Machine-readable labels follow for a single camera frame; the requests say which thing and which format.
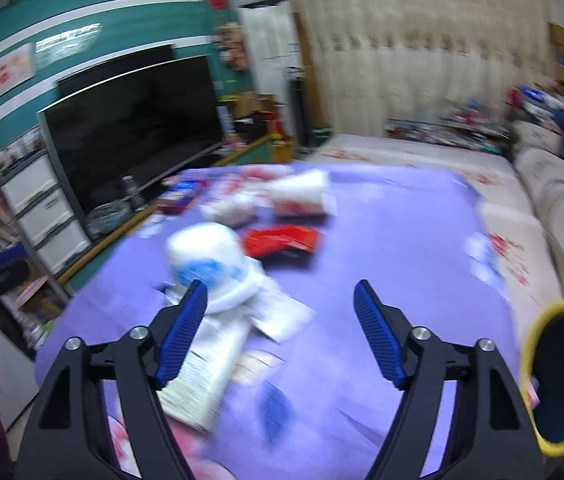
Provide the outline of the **clear water bottle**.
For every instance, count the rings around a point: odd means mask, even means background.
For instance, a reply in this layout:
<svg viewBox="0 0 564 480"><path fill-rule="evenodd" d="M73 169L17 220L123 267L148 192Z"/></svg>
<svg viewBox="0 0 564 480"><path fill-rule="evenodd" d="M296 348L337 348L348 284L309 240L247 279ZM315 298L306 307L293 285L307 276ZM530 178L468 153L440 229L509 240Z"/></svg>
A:
<svg viewBox="0 0 564 480"><path fill-rule="evenodd" d="M133 211L145 210L145 200L142 197L140 190L137 186L133 176L123 176L122 183L124 184L128 202Z"/></svg>

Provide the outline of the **white upturned paper bowl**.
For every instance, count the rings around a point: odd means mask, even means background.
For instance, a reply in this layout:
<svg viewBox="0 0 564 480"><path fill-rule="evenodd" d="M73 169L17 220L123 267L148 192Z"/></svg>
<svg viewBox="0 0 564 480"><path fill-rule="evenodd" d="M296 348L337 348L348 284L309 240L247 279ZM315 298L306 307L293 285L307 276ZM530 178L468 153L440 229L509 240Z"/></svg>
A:
<svg viewBox="0 0 564 480"><path fill-rule="evenodd" d="M266 274L243 249L237 232L217 222L187 226L165 243L169 280L164 295L174 304L194 281L207 287L207 314L239 307L258 293Z"/></svg>

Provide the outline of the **low glass coffee table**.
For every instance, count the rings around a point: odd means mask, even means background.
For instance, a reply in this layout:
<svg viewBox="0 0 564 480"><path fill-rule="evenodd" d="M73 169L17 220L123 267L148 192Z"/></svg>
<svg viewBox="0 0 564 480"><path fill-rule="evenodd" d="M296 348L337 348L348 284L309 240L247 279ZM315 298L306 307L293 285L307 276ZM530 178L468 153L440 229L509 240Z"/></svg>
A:
<svg viewBox="0 0 564 480"><path fill-rule="evenodd" d="M460 148L498 156L508 156L513 146L511 133L494 122L482 104L470 101L435 120L389 117L384 124L385 136Z"/></svg>

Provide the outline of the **blue snack box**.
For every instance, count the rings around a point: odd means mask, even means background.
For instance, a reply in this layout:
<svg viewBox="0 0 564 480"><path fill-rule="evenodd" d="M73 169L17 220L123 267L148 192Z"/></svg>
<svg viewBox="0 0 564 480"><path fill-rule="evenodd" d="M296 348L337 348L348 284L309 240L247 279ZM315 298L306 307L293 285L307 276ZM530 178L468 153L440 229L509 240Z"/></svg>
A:
<svg viewBox="0 0 564 480"><path fill-rule="evenodd" d="M202 188L204 188L204 184L199 180L180 180L162 193L158 201L160 208L169 210L186 209Z"/></svg>

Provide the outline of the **white pill bottle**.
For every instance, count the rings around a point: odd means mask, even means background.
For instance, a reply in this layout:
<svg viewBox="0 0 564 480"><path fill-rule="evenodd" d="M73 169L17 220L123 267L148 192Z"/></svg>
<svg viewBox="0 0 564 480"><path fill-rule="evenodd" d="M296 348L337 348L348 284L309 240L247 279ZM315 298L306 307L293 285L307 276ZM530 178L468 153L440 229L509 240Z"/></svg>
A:
<svg viewBox="0 0 564 480"><path fill-rule="evenodd" d="M253 196L239 192L201 204L200 211L207 222L237 228L255 218L256 204Z"/></svg>

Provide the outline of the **white standing air conditioner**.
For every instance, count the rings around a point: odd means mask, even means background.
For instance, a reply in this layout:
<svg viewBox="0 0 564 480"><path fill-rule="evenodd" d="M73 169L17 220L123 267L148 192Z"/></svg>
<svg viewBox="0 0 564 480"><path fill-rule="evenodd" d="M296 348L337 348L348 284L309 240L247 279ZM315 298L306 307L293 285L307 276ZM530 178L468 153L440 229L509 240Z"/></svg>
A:
<svg viewBox="0 0 564 480"><path fill-rule="evenodd" d="M303 69L290 0L240 0L238 14L257 92L288 105Z"/></svg>

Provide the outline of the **glass ashtray bowl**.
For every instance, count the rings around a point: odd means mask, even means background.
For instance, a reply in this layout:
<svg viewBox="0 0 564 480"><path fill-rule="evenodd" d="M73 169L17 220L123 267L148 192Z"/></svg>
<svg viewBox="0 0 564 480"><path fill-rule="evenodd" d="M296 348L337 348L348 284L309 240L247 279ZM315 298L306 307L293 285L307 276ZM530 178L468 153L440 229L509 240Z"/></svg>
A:
<svg viewBox="0 0 564 480"><path fill-rule="evenodd" d="M123 200L97 206L87 214L86 227L92 237L101 237L115 231L130 216L131 208Z"/></svg>

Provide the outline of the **red flat box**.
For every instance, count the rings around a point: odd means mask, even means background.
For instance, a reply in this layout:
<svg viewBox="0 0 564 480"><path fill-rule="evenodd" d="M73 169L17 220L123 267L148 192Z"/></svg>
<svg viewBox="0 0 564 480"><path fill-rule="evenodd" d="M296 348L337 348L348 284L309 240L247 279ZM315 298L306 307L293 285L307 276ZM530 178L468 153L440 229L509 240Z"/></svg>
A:
<svg viewBox="0 0 564 480"><path fill-rule="evenodd" d="M205 188L207 188L206 180L179 180L162 193L157 201L156 210L168 216L181 214L193 204Z"/></svg>

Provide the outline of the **yellow rim trash bin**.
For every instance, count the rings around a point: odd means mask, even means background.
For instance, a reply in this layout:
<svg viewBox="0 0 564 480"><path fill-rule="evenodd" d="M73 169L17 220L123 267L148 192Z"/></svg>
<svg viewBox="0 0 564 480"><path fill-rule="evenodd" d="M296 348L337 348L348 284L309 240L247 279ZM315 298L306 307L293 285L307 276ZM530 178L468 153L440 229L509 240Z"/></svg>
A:
<svg viewBox="0 0 564 480"><path fill-rule="evenodd" d="M521 351L520 386L542 454L564 456L564 301L544 309Z"/></svg>

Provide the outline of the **purple floral tablecloth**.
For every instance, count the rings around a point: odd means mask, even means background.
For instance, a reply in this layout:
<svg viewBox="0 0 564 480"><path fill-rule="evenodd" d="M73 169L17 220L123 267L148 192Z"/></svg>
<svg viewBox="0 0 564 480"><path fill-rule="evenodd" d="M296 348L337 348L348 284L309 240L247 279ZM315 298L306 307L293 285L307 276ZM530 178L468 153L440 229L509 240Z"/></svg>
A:
<svg viewBox="0 0 564 480"><path fill-rule="evenodd" d="M311 255L265 264L314 316L277 344L253 334L254 372L227 388L210 434L175 425L201 479L361 479L389 430L400 392L382 377L354 311L368 281L384 304L440 339L491 339L511 370L518 343L491 260L480 196L448 170L329 166L336 211L316 221Z"/></svg>

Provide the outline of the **red snack packet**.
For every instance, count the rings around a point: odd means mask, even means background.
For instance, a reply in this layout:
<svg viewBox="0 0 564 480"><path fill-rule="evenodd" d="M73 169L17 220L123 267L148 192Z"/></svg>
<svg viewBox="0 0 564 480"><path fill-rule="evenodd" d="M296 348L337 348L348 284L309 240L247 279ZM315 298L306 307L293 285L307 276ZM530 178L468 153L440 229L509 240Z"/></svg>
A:
<svg viewBox="0 0 564 480"><path fill-rule="evenodd" d="M242 245L248 256L261 259L286 250L312 254L319 240L320 232L310 226L284 224L249 230L242 239Z"/></svg>

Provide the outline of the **cream curtains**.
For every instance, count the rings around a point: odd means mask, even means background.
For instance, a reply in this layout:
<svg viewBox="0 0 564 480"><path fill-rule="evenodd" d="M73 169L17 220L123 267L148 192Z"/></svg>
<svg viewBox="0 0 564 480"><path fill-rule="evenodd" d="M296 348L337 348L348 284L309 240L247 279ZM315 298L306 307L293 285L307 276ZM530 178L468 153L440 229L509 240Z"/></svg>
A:
<svg viewBox="0 0 564 480"><path fill-rule="evenodd" d="M550 70L548 0L290 0L326 122L379 136L476 103L501 120L517 84Z"/></svg>

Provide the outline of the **pink strawberry milk carton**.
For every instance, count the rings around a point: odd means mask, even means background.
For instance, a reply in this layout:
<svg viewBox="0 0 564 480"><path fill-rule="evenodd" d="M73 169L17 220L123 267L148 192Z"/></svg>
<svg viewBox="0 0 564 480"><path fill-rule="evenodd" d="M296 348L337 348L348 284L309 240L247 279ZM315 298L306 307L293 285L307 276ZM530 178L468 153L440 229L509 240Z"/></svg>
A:
<svg viewBox="0 0 564 480"><path fill-rule="evenodd" d="M164 413L197 431L212 430L252 327L245 306L205 315L179 375L157 393Z"/></svg>

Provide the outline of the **white drawer unit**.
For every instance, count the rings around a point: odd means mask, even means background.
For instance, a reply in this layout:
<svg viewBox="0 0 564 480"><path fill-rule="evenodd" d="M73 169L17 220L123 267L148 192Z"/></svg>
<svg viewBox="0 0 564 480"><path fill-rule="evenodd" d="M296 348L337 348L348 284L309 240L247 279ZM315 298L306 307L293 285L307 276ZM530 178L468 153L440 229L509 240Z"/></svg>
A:
<svg viewBox="0 0 564 480"><path fill-rule="evenodd" d="M0 191L18 232L50 274L59 276L91 248L45 151L10 169Z"/></svg>

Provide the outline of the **white pink paper cup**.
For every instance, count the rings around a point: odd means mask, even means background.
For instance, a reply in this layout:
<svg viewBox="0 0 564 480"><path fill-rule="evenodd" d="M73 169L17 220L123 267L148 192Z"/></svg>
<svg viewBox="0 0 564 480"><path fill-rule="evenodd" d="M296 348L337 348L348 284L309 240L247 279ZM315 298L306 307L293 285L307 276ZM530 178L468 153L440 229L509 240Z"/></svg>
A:
<svg viewBox="0 0 564 480"><path fill-rule="evenodd" d="M336 214L330 175L321 169L273 181L269 185L269 200L274 213L279 217Z"/></svg>

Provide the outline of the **artificial flower decoration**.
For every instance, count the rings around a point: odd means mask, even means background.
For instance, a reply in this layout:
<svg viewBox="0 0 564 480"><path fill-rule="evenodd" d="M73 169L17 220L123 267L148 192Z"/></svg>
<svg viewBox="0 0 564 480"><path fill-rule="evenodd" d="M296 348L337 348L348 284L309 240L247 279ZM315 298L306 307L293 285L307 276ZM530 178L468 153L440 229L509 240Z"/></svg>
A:
<svg viewBox="0 0 564 480"><path fill-rule="evenodd" d="M227 22L216 27L212 42L220 61L232 70L244 72L248 69L248 53L243 29L238 22Z"/></svg>

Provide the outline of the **black tower fan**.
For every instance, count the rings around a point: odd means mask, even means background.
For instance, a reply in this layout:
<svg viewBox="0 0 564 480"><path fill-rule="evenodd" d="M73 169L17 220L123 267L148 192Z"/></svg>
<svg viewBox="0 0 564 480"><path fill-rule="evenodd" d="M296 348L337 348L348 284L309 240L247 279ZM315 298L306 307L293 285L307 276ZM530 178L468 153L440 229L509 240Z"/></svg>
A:
<svg viewBox="0 0 564 480"><path fill-rule="evenodd" d="M311 124L305 98L304 72L301 68L292 66L286 70L286 78L297 142L300 148L308 150L311 144Z"/></svg>

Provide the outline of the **large black television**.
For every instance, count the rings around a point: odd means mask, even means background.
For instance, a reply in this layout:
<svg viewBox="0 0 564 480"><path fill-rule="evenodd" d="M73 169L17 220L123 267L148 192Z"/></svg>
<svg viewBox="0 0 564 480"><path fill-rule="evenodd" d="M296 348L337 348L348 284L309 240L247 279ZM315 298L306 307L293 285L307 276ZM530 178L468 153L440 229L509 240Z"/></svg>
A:
<svg viewBox="0 0 564 480"><path fill-rule="evenodd" d="M38 113L53 168L79 219L126 200L224 142L208 58L130 70L66 96Z"/></svg>

